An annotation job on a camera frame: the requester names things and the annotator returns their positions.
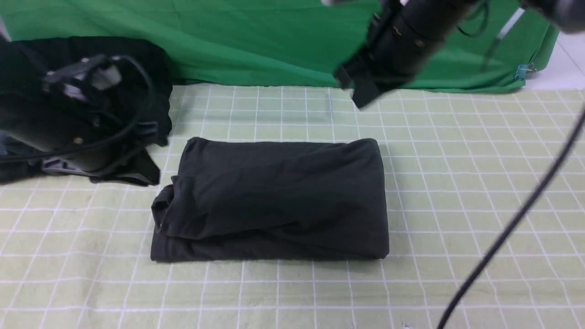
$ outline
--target black cloth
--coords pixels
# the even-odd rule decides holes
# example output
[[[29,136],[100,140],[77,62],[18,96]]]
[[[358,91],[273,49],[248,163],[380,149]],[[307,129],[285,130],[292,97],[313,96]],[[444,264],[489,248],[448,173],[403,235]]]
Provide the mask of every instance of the black cloth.
[[[152,205],[150,257],[378,259],[389,252],[378,143],[188,141]]]
[[[20,48],[36,67],[49,71],[56,71],[97,54],[133,57],[150,76],[156,96],[154,106],[145,111],[140,120],[156,121],[159,123],[161,135],[170,134],[172,122],[168,116],[170,109],[168,99],[173,91],[173,82],[168,69],[168,55],[161,47],[147,40],[110,36],[55,37],[14,41],[13,44]],[[112,89],[111,97],[116,99],[116,114],[123,119],[129,119],[136,108],[144,104],[146,85],[142,76],[130,64],[121,64],[120,71],[122,83]]]
[[[167,137],[172,129],[172,122],[168,115],[170,110],[169,98],[173,90],[168,65],[168,55],[160,47],[147,40],[127,37],[68,37],[14,41],[10,44],[16,47],[28,59],[39,75],[39,81],[47,71],[56,71],[67,65],[79,62],[84,57],[96,54],[108,56],[131,56],[144,67],[154,85],[154,105],[143,111],[141,122],[157,122],[159,138],[156,141],[160,146],[167,143]],[[135,111],[145,106],[146,85],[143,77],[128,63],[120,64],[122,82],[106,91],[112,100],[110,112],[122,120],[130,120]],[[2,63],[2,79],[13,79],[23,70],[18,65]],[[0,135],[1,155],[31,155],[37,153],[34,148],[5,135]],[[0,184],[11,183],[43,174],[41,161],[0,164]]]

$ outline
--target light green mat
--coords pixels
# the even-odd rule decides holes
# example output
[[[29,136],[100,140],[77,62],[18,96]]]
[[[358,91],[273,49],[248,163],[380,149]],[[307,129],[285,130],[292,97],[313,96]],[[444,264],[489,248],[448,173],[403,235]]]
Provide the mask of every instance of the light green mat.
[[[171,144],[151,149],[164,184],[193,136],[376,138],[387,172],[391,255],[375,262],[158,265],[149,259],[149,208],[162,185],[31,180],[0,187],[0,327],[434,327],[548,168],[584,95],[400,91],[357,112],[347,93],[333,89],[177,87]],[[450,328],[583,328],[584,146]]]

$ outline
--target green fabric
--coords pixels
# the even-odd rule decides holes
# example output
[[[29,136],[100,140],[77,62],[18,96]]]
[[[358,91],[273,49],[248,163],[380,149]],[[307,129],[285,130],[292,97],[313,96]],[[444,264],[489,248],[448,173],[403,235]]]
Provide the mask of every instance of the green fabric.
[[[504,39],[487,70],[483,56],[517,8],[492,0],[490,24],[477,39],[460,33],[410,88],[507,92],[519,64],[546,65],[556,33],[530,12]],[[126,36],[166,49],[176,78],[228,85],[335,86],[331,72],[363,41],[377,0],[336,8],[319,0],[2,0],[0,15],[15,40]],[[481,15],[466,22],[474,30]]]

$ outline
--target crumpled black fabric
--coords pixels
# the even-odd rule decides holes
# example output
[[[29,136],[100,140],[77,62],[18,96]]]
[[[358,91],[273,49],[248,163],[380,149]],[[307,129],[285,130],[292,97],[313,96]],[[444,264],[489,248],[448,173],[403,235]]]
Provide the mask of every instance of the crumpled black fabric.
[[[148,111],[143,111],[140,120],[157,122],[160,132],[157,143],[159,145],[166,143],[173,125],[168,115],[169,97],[173,91],[173,84],[167,67],[168,55],[161,47],[147,40],[127,37],[55,37],[14,41],[11,46],[16,47],[30,65],[38,70],[39,80],[45,75],[45,70],[58,70],[77,63],[84,57],[96,54],[133,57],[146,70],[154,86],[154,104],[148,108]],[[13,79],[23,71],[23,67],[15,63],[12,65],[2,63],[1,69],[3,73],[0,74],[1,79]],[[112,112],[122,120],[129,120],[136,109],[144,106],[147,88],[143,77],[136,72],[135,68],[128,64],[121,64],[119,69],[123,77],[122,83],[107,91],[106,94],[113,100]],[[37,152],[34,148],[0,132],[0,156],[32,155]],[[2,163],[0,164],[0,184],[44,175],[41,164],[41,160]]]

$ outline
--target fabric fold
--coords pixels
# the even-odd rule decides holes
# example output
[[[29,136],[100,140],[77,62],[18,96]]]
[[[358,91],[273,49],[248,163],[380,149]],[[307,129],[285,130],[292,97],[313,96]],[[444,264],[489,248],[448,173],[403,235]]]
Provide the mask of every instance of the fabric fold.
[[[384,168],[373,139],[226,143],[193,138],[152,211],[154,261],[388,254]]]

